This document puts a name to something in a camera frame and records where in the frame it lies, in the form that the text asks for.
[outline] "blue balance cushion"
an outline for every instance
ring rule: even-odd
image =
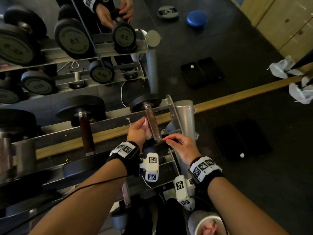
[[[191,27],[203,27],[208,21],[203,11],[192,11],[187,15],[187,22]]]

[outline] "yellow wooden strip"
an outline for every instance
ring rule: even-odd
[[[206,110],[210,110],[219,106],[223,106],[232,102],[236,102],[239,100],[243,100],[258,94],[266,93],[268,91],[276,90],[285,86],[288,86],[290,83],[296,83],[301,81],[300,76],[294,76],[287,79],[279,80],[276,82],[268,83],[266,85],[258,86],[255,88],[251,88],[248,90],[244,90],[241,92],[237,92],[235,94],[227,95],[224,97],[220,97],[214,100],[210,100],[207,102],[203,102],[195,105],[198,108],[197,113],[203,112]],[[166,122],[170,122],[170,113],[162,114],[156,116],[157,123],[163,124]],[[108,129],[105,131],[101,131],[93,134],[94,142],[102,142],[108,139],[116,138],[122,135],[127,134],[129,125],[121,126],[113,129]],[[45,148],[37,149],[36,155],[37,159],[46,158],[52,155],[68,152],[74,149],[78,149],[83,147],[82,138],[72,139],[66,142],[62,142],[59,144],[51,145]]]

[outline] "black floor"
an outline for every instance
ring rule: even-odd
[[[53,36],[58,12],[54,0],[15,1],[42,15],[49,36]],[[159,20],[156,11],[164,5],[176,6],[180,19],[172,23]],[[197,104],[279,80],[266,69],[272,62],[280,61],[282,56],[230,0],[134,0],[134,9],[132,25],[147,31],[155,29],[163,38],[157,47],[161,98],[170,94],[174,101],[191,99]],[[208,16],[208,23],[201,31],[191,29],[186,23],[187,14],[197,9]],[[180,66],[206,57],[215,60],[225,79],[192,90],[184,82]],[[147,83],[140,80],[125,84],[124,103],[129,103],[135,94],[141,95],[148,90]],[[120,86],[101,86],[78,90],[75,94],[98,95],[108,109],[115,109],[121,108],[118,92]],[[47,125],[57,122],[51,112],[53,103],[68,96],[47,96],[36,103],[21,102],[8,107],[34,112],[38,121]],[[282,89],[195,116],[196,130],[200,134],[197,145],[201,153],[220,163],[225,176],[290,234],[312,234],[313,229],[312,113],[312,106],[295,103],[288,91]],[[218,152],[212,130],[245,118],[256,120],[273,152],[229,163]],[[108,150],[120,140],[100,143],[97,150]],[[73,159],[82,156],[80,150],[72,154]]]

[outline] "person's left hand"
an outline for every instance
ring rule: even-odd
[[[119,13],[120,14],[126,13],[126,15],[123,16],[123,19],[128,19],[127,22],[130,23],[131,20],[133,19],[134,13],[133,0],[122,0],[122,5],[119,8]]]
[[[142,150],[143,143],[145,142],[146,138],[151,137],[151,130],[149,127],[149,123],[146,117],[142,117],[137,122],[133,123],[127,134],[127,142],[133,141],[137,143],[137,145],[140,148],[140,151]]]

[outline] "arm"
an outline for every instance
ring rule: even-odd
[[[163,140],[178,151],[182,161],[188,166],[201,156],[190,137],[172,134]],[[213,178],[208,185],[208,195],[231,235],[288,234],[224,177]]]
[[[141,118],[129,128],[127,141],[135,142],[141,150],[148,129],[147,119]],[[113,159],[76,189],[122,176],[127,176],[126,167],[121,160]],[[125,180],[126,178],[121,178],[77,191],[53,207],[29,234],[98,234]]]

